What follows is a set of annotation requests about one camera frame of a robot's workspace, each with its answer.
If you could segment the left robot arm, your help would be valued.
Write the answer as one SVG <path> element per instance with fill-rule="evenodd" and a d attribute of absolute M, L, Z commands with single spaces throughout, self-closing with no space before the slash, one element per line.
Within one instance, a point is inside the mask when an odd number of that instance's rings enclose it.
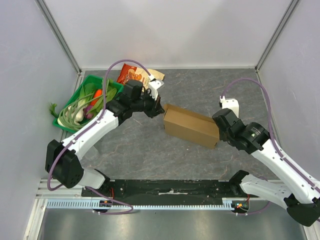
<path fill-rule="evenodd" d="M 45 161 L 49 178 L 58 180 L 68 189 L 77 185 L 91 187 L 99 197 L 106 196 L 110 191 L 107 176 L 99 170 L 83 168 L 81 159 L 103 136 L 131 118 L 133 113 L 143 112 L 149 118 L 164 113 L 158 93 L 163 86 L 162 80 L 153 79 L 143 90 L 141 82 L 129 80 L 123 91 L 107 102 L 105 109 L 82 129 L 61 142 L 52 140 L 47 145 Z"/>

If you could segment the brown cardboard box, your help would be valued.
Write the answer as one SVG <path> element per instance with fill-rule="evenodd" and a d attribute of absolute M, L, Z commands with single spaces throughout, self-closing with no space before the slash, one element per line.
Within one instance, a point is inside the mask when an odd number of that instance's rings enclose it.
<path fill-rule="evenodd" d="M 164 105 L 164 131 L 170 136 L 214 149 L 220 141 L 212 118 L 172 104 Z"/>

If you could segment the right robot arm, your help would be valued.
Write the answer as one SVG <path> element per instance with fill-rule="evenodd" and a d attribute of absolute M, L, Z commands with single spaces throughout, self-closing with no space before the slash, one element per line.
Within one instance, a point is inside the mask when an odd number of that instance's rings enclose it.
<path fill-rule="evenodd" d="M 245 125 L 229 108 L 212 116 L 219 138 L 239 151 L 245 151 L 267 166 L 281 181 L 277 185 L 240 170 L 232 178 L 229 191 L 235 197 L 244 193 L 263 198 L 282 208 L 299 224 L 310 227 L 320 219 L 320 182 L 286 154 L 259 123 Z"/>

